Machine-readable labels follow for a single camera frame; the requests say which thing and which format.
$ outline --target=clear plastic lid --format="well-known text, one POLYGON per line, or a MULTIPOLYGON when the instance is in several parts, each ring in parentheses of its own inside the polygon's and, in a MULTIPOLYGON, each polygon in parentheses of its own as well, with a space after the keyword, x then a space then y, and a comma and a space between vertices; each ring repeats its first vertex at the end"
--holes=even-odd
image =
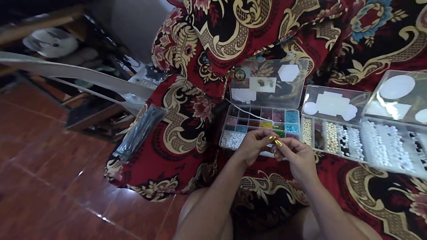
POLYGON ((308 59, 245 61, 234 70, 231 102, 296 109, 308 65, 308 59))
POLYGON ((301 114, 358 125, 370 95, 369 92, 307 85, 301 114))
POLYGON ((427 73, 388 70, 363 116, 427 126, 427 73))

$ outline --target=yellow bead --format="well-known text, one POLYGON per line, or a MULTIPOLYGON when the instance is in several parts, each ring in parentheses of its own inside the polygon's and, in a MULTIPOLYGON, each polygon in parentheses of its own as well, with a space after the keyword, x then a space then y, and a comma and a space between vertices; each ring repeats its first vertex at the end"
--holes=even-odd
POLYGON ((266 128, 266 129, 271 129, 273 127, 273 123, 260 123, 260 127, 262 128, 266 128))

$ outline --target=wooden shelf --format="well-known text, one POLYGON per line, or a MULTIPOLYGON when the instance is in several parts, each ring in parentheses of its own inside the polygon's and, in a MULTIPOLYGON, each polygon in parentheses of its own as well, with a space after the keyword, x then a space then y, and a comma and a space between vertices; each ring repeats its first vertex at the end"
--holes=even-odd
POLYGON ((64 8, 58 11, 49 13, 48 16, 40 18, 31 23, 23 23, 21 25, 8 28, 0 32, 0 45, 4 45, 30 35, 38 29, 56 27, 71 23, 74 20, 83 16, 84 6, 82 4, 74 5, 69 8, 64 8))

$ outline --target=sticker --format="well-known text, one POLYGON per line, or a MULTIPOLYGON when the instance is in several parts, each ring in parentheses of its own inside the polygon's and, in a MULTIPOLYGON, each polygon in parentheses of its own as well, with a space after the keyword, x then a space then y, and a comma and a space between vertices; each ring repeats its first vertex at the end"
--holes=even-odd
POLYGON ((337 115, 347 114, 347 107, 350 99, 342 97, 342 94, 325 94, 317 95, 316 109, 319 113, 336 117, 337 115))
POLYGON ((249 88, 232 88, 231 97, 236 101, 249 104, 257 99, 257 92, 253 92, 249 88))
POLYGON ((317 112, 317 110, 316 110, 316 103, 314 103, 314 102, 306 102, 302 106, 302 110, 304 111, 304 113, 306 113, 308 115, 316 114, 316 112, 317 112))
POLYGON ((275 77, 249 77, 249 89, 254 92, 274 93, 276 79, 275 77))
POLYGON ((282 82, 293 82, 299 74, 299 67, 296 64, 282 65, 278 73, 282 82))
POLYGON ((239 68, 234 71, 234 77, 238 81, 243 81, 246 78, 249 78, 250 76, 251 76, 251 69, 249 67, 239 68))
POLYGON ((410 108, 411 105, 408 104, 397 102, 381 103, 379 101, 372 101, 368 103, 366 114, 391 117, 393 119, 399 120, 405 117, 410 108))
POLYGON ((415 120, 420 123, 427 123, 427 109, 423 109, 415 114, 415 120))
POLYGON ((387 99, 397 99, 408 95, 415 87, 415 80, 408 75, 398 75, 387 79, 380 86, 380 95, 387 99))
POLYGON ((317 95, 316 102, 306 102, 302 106, 305 114, 314 115, 317 112, 336 117, 341 115, 345 121, 356 117, 357 107, 350 104, 350 99, 342 97, 342 94, 325 91, 317 95))

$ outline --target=finger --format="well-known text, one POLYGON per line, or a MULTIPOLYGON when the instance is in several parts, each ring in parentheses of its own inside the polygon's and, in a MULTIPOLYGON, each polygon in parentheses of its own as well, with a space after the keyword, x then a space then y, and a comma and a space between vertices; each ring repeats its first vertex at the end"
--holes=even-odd
POLYGON ((283 153, 283 156, 285 156, 289 161, 292 162, 295 157, 295 153, 292 152, 292 150, 280 140, 276 139, 274 140, 274 142, 276 143, 276 146, 280 150, 280 152, 283 153))
POLYGON ((260 145, 260 147, 263 147, 263 146, 266 146, 266 145, 272 143, 276 138, 277 138, 277 136, 272 134, 270 136, 264 137, 263 139, 259 140, 258 144, 260 145))
POLYGON ((275 158, 277 161, 283 161, 284 156, 283 156, 283 154, 278 150, 278 151, 276 151, 276 152, 274 153, 274 158, 275 158))
POLYGON ((304 144, 294 138, 279 138, 278 140, 286 144, 290 149, 294 149, 295 152, 300 152, 306 148, 310 148, 307 144, 304 144))
POLYGON ((251 131, 254 136, 256 137, 257 140, 261 140, 266 136, 270 136, 270 135, 274 135, 276 136, 276 138, 279 137, 279 135, 277 135, 277 133, 273 132, 270 129, 257 129, 257 130, 253 130, 251 131))

